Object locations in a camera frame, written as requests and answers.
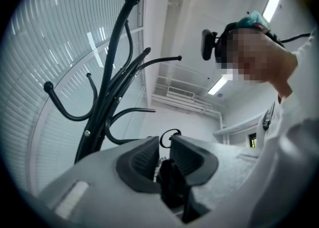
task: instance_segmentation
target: person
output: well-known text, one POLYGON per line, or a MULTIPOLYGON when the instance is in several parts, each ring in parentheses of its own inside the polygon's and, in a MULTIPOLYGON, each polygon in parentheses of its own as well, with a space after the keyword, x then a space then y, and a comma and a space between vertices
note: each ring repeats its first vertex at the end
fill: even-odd
POLYGON ((257 125, 256 148, 305 119, 319 117, 317 27, 296 52, 284 48, 256 11, 229 24, 222 36, 216 45, 216 62, 237 69, 244 80, 269 82, 278 93, 257 125))

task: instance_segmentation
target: white shirt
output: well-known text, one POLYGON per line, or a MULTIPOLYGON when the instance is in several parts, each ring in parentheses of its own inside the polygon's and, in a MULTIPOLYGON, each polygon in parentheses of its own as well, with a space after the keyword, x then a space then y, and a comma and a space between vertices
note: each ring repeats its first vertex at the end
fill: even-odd
POLYGON ((298 66, 288 80, 292 94, 275 101, 274 113, 270 126, 265 132, 263 118, 257 125, 256 148, 262 148, 264 142, 284 134, 292 126, 307 118, 319 117, 319 39, 316 27, 308 41, 295 52, 298 66))

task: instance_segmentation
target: ceiling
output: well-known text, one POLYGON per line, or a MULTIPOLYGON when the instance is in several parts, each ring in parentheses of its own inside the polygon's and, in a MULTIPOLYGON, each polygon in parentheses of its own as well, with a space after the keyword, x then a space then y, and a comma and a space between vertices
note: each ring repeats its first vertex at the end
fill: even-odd
POLYGON ((201 32, 210 29, 220 34, 228 23, 240 20, 247 12, 262 13, 266 3, 267 0, 169 0, 161 56, 182 55, 183 60, 160 65, 156 90, 176 87, 216 104, 224 104, 247 90, 249 82, 234 80, 218 91, 222 97, 207 94, 225 71, 215 67, 214 54, 209 61, 201 58, 201 32))

